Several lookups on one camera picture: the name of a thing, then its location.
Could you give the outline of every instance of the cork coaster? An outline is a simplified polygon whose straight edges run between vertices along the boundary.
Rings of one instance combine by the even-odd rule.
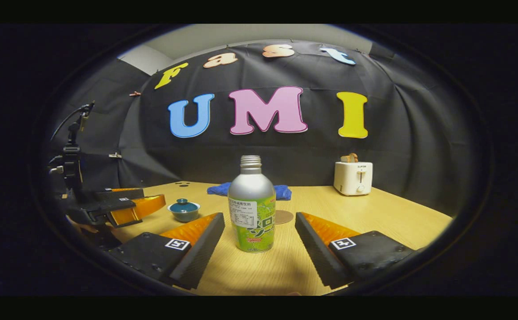
[[[275,212],[275,224],[282,224],[293,221],[294,215],[285,210],[277,210]]]

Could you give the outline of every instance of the silver aluminum bottle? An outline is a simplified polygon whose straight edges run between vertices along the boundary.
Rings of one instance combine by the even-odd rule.
[[[260,156],[241,156],[240,167],[228,190],[236,244],[245,252],[264,252],[273,247],[277,195],[261,172]]]

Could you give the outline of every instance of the white toaster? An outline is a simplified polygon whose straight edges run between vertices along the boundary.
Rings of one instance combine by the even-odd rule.
[[[345,195],[365,195],[371,191],[373,163],[336,162],[334,188]]]

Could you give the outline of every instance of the nutrition label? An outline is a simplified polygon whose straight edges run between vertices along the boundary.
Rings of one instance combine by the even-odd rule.
[[[231,221],[239,227],[254,228],[257,224],[257,202],[229,198]]]

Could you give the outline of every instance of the green bottle label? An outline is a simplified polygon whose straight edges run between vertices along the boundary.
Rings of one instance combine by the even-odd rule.
[[[237,247],[247,252],[267,251],[275,238],[275,195],[263,199],[229,199],[229,213]]]

